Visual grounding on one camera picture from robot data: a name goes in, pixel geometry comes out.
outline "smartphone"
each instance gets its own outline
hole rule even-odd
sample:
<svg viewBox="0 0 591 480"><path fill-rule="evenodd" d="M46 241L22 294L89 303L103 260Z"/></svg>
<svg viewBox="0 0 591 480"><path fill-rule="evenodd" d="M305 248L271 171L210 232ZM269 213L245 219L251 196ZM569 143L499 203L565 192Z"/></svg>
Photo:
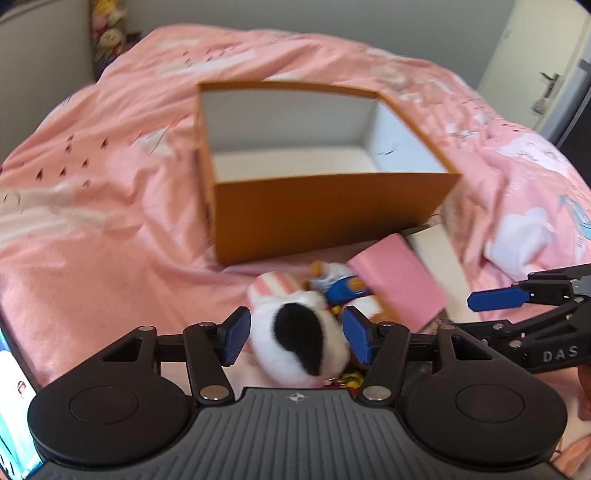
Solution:
<svg viewBox="0 0 591 480"><path fill-rule="evenodd" d="M0 316L0 469L9 480L23 480L41 466L27 423L35 382L25 375L3 320Z"/></svg>

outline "black circular motor housing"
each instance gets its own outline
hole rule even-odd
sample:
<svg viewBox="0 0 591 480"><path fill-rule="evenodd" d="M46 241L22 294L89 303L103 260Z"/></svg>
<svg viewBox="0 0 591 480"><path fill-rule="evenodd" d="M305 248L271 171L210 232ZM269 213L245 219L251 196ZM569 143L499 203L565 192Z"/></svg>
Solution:
<svg viewBox="0 0 591 480"><path fill-rule="evenodd" d="M546 460L566 427L560 396L488 348L479 359L459 360L454 335L441 333L441 369L412 390L402 407L414 435L435 454L468 468ZM477 340L462 337L470 349L478 348ZM441 342L447 345L441 348Z"/></svg>
<svg viewBox="0 0 591 480"><path fill-rule="evenodd" d="M144 337L140 348L137 338L123 338L33 399L28 422L42 457L106 468L147 458L180 435L190 416L187 397L154 374L155 331L137 336Z"/></svg>

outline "gray wall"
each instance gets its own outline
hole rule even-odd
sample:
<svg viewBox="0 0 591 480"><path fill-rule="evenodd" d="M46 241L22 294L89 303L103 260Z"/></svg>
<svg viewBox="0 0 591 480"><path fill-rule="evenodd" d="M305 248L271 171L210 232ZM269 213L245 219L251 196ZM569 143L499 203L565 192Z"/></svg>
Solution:
<svg viewBox="0 0 591 480"><path fill-rule="evenodd" d="M92 80L89 4L37 0L0 18L0 162Z"/></svg>
<svg viewBox="0 0 591 480"><path fill-rule="evenodd" d="M515 0L127 0L129 26L173 23L319 32L429 59L476 87Z"/></svg>

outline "bed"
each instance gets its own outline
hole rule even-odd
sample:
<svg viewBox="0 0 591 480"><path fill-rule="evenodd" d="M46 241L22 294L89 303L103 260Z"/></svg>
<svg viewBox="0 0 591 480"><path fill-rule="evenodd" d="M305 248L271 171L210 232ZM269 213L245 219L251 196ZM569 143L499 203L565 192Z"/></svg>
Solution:
<svg viewBox="0 0 591 480"><path fill-rule="evenodd" d="M391 98L463 174L432 222L446 227L474 290L591 262L591 192L576 170L453 72L323 35L161 28L56 107L2 166L2 309L41 385L138 325L172 334L220 323L257 275L303 279L310 262L346 261L364 247L215 262L194 134L203 80L322 82ZM237 391L272 385L248 346L227 374ZM591 452L591 372L583 386L575 369L542 377L569 409L555 464L573 475Z"/></svg>

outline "white plush toy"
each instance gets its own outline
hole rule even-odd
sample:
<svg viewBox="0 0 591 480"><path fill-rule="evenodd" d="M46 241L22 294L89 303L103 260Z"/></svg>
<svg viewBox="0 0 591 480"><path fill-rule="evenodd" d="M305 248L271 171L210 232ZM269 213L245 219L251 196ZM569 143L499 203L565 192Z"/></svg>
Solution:
<svg viewBox="0 0 591 480"><path fill-rule="evenodd" d="M282 387L320 388L341 375L349 345L324 297L292 276L269 272L248 288L252 349Z"/></svg>

